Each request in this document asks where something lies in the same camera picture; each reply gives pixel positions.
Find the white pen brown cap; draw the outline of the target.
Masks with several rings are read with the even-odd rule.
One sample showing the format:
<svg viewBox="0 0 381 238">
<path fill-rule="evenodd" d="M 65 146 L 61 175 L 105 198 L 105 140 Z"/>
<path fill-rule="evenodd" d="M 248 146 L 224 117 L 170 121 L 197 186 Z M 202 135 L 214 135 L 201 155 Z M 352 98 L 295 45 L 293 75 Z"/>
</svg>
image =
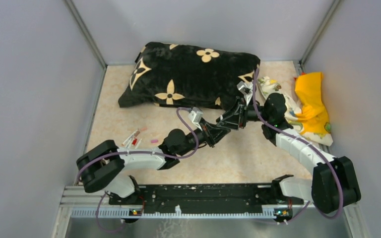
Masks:
<svg viewBox="0 0 381 238">
<path fill-rule="evenodd" d="M 132 146 L 134 146 L 135 144 L 136 144 L 136 142 L 137 142 L 137 136 L 140 134 L 140 131 L 139 131 L 139 133 L 137 133 L 136 134 L 136 137 L 134 138 L 134 139 L 131 139 L 130 141 L 129 141 L 129 143 L 126 145 L 126 146 L 124 146 L 125 148 L 130 148 L 130 147 L 132 147 Z"/>
</svg>

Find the white pen red band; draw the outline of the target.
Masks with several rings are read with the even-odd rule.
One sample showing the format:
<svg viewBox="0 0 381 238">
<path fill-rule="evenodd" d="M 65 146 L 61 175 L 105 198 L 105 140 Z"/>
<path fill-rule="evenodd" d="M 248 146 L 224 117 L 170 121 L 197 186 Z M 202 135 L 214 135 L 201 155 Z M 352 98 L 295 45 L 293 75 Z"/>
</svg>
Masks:
<svg viewBox="0 0 381 238">
<path fill-rule="evenodd" d="M 126 146 L 131 139 L 136 137 L 136 134 L 139 133 L 139 129 L 136 129 L 130 136 L 128 136 L 122 143 L 122 146 Z"/>
</svg>

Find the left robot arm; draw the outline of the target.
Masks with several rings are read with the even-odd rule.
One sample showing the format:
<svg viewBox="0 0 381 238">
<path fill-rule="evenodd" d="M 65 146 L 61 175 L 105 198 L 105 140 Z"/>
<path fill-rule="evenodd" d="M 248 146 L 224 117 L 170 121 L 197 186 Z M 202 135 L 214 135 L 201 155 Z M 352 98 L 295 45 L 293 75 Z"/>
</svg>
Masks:
<svg viewBox="0 0 381 238">
<path fill-rule="evenodd" d="M 125 173 L 127 170 L 168 170 L 191 157 L 201 144 L 214 147 L 230 131 L 204 120 L 188 134 L 178 128 L 171 130 L 160 145 L 150 149 L 128 149 L 106 140 L 77 159 L 76 178 L 87 193 L 105 191 L 133 205 L 140 188 L 136 179 Z"/>
</svg>

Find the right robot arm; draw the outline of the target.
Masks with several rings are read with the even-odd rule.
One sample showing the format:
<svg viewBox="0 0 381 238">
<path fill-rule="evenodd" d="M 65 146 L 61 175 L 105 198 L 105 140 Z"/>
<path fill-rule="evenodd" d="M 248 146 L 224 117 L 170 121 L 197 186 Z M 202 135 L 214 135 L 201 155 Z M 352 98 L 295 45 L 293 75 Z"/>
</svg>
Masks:
<svg viewBox="0 0 381 238">
<path fill-rule="evenodd" d="M 264 105 L 247 104 L 237 98 L 234 106 L 216 120 L 222 128 L 238 130 L 249 121 L 261 121 L 262 132 L 273 145 L 288 152 L 312 175 L 311 179 L 285 175 L 273 180 L 271 198 L 285 204 L 291 197 L 311 201 L 324 214 L 340 211 L 361 200 L 353 162 L 320 150 L 301 137 L 285 119 L 287 108 L 282 94 L 270 94 Z"/>
</svg>

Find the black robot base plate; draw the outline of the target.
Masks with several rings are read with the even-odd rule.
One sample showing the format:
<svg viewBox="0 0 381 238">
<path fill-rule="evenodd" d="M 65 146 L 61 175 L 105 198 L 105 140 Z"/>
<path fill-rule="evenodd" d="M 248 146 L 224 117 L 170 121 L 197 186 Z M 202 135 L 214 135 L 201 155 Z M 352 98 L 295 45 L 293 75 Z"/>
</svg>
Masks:
<svg viewBox="0 0 381 238">
<path fill-rule="evenodd" d="M 140 185 L 134 201 L 110 195 L 110 205 L 136 205 L 145 214 L 173 213 L 177 206 L 184 214 L 262 213 L 264 205 L 301 205 L 299 198 L 279 198 L 269 183 L 158 184 Z"/>
</svg>

